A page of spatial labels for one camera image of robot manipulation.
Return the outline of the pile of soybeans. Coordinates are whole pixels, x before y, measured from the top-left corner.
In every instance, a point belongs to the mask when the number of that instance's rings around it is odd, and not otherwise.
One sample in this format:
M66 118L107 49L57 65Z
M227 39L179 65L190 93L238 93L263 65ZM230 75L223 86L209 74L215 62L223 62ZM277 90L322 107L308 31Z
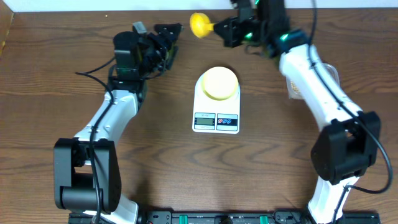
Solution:
M290 82L290 85L291 85L292 91L293 91L296 95L299 95L299 94L300 94L300 91L299 91L299 89L296 87L295 83L294 83L294 82Z

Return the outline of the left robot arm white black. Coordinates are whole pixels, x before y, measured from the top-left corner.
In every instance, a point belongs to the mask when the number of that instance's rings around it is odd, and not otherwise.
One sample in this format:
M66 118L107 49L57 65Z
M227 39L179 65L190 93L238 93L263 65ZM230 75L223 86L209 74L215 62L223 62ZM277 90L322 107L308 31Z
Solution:
M114 36L100 108L74 137L53 147L54 200L71 212L71 223L138 222L138 204L121 192L116 145L146 98L146 82L171 69L181 31L180 23L156 24L149 33L135 22Z

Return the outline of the white digital kitchen scale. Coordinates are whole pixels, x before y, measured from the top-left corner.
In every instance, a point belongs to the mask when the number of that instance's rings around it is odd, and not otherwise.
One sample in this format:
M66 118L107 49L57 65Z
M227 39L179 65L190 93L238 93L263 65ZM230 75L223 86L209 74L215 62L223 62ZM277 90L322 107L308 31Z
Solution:
M214 100L202 88L202 74L195 85L192 130L196 133L238 134L240 131L241 92L226 100Z

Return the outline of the yellow scoop spoon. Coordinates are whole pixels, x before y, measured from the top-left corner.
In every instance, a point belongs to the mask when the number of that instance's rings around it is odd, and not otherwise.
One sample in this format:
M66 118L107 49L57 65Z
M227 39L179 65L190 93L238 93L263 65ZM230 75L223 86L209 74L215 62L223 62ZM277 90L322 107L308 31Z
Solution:
M204 38L214 31L214 23L204 14L195 12L190 16L190 29L198 38Z

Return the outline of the clear plastic container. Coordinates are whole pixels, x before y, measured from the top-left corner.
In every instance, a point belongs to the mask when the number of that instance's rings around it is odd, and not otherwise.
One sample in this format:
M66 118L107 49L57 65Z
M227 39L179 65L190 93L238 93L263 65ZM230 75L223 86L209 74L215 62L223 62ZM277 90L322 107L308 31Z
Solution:
M339 79L339 74L336 70L336 68L328 63L323 63L323 67L326 69L327 74L334 80L334 82L339 86L340 85L340 79ZM303 96L300 92L299 95L296 95L291 88L290 82L293 82L288 76L286 78L286 84L287 84L287 90L288 90L288 95L290 99L293 100L303 100ZM312 74L309 78L304 78L302 81L300 81L300 86L296 87L301 91L303 87L309 87L310 89L313 89L313 84L311 84L312 81L315 81L315 85L321 84L322 82L318 80L317 75L315 73Z

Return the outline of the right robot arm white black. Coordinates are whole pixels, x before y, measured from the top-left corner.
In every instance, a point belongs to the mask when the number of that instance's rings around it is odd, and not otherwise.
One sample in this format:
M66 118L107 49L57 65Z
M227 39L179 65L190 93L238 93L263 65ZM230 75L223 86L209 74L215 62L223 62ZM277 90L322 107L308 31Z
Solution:
M290 26L283 1L236 1L238 14L213 29L226 47L262 47L279 59L279 71L294 83L320 134L311 151L317 186L302 223L379 223L372 212L345 213L344 203L380 151L381 122L340 88L320 59L312 37Z

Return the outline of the yellow plastic bowl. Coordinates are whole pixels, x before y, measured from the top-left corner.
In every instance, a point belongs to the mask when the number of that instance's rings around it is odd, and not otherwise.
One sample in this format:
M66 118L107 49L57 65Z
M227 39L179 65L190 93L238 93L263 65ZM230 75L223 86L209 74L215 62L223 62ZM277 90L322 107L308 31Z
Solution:
M213 100L223 101L231 98L237 92L238 86L237 76L226 67L213 67L202 76L201 89Z

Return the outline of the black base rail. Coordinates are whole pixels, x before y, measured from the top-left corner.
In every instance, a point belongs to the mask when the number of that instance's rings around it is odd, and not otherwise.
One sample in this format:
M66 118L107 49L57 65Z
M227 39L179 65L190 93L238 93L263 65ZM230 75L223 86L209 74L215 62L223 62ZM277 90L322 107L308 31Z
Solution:
M69 224L90 223L91 215L70 213ZM273 223L315 223L309 215L299 211L278 210L273 213L175 213L151 211L139 215L138 224L273 224ZM338 224L380 224L379 214L371 212L345 213Z

